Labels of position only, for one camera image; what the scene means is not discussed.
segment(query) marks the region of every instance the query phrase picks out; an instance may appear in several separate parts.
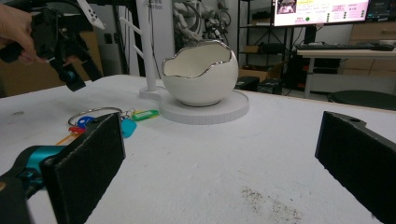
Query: round white base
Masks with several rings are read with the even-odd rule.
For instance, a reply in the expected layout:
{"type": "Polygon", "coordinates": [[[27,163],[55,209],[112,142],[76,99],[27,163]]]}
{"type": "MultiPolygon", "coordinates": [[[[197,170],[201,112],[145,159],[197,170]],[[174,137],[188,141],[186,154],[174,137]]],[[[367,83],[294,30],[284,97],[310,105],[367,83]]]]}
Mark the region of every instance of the round white base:
{"type": "Polygon", "coordinates": [[[140,94],[145,99],[156,100],[160,103],[160,114],[174,122],[208,125],[219,124],[242,118],[248,112],[248,98],[240,91],[232,91],[230,95],[222,99],[218,104],[209,106],[183,105],[175,99],[165,88],[157,87],[153,94],[140,94]]]}

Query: desk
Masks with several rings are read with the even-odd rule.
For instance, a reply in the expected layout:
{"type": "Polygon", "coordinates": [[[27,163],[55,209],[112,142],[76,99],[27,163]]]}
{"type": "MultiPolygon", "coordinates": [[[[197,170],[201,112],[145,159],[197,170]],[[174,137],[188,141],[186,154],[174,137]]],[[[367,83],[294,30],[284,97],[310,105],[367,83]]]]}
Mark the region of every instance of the desk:
{"type": "Polygon", "coordinates": [[[346,91],[365,90],[396,93],[396,77],[371,77],[349,75],[314,74],[315,58],[339,59],[396,59],[396,49],[393,51],[375,51],[369,49],[352,50],[297,50],[297,55],[309,58],[309,70],[306,76],[304,98],[309,97],[311,91],[346,91]]]}
{"type": "MultiPolygon", "coordinates": [[[[53,146],[67,120],[100,106],[159,108],[139,98],[141,77],[104,77],[0,99],[0,173],[29,146],[53,146]]],[[[126,159],[87,223],[379,223],[315,158],[323,111],[367,122],[396,141],[396,113],[245,92],[241,119],[187,125],[159,116],[125,139],[126,159]]],[[[47,192],[29,201],[35,223],[55,223],[47,192]]]]}

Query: white bowl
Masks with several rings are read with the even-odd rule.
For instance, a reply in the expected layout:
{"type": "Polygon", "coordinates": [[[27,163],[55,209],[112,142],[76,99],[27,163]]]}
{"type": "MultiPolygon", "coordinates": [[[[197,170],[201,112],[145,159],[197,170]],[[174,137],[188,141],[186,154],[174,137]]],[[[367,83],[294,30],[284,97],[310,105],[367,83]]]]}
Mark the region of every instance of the white bowl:
{"type": "Polygon", "coordinates": [[[163,85],[184,105],[214,105],[231,93],[237,79],[233,51],[217,40],[181,49],[163,61],[163,85]]]}

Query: computer monitor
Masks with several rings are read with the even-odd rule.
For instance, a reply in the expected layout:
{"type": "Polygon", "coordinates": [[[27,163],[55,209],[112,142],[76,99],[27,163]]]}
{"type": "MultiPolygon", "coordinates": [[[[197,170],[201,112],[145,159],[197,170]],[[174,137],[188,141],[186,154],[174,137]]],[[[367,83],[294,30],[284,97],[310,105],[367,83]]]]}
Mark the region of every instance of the computer monitor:
{"type": "Polygon", "coordinates": [[[367,21],[396,21],[396,0],[372,0],[367,21]]]}
{"type": "Polygon", "coordinates": [[[273,0],[275,27],[364,22],[370,0],[273,0]]]}

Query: metal ring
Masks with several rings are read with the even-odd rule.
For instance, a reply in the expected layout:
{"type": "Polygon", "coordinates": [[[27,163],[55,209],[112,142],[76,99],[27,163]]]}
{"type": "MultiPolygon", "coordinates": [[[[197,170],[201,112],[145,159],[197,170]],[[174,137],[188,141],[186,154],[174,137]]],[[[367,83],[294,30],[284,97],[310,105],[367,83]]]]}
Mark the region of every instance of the metal ring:
{"type": "Polygon", "coordinates": [[[80,112],[80,113],[74,115],[73,117],[71,117],[71,118],[67,121],[67,123],[68,123],[70,126],[76,126],[75,124],[72,123],[73,119],[76,119],[76,118],[80,117],[81,115],[89,114],[89,113],[96,112],[96,111],[100,111],[100,110],[115,110],[115,111],[117,111],[117,112],[120,112],[120,114],[122,113],[122,110],[119,109],[119,108],[116,108],[116,107],[98,107],[98,108],[94,108],[94,109],[89,109],[89,110],[86,110],[86,111],[82,111],[82,112],[80,112]]]}

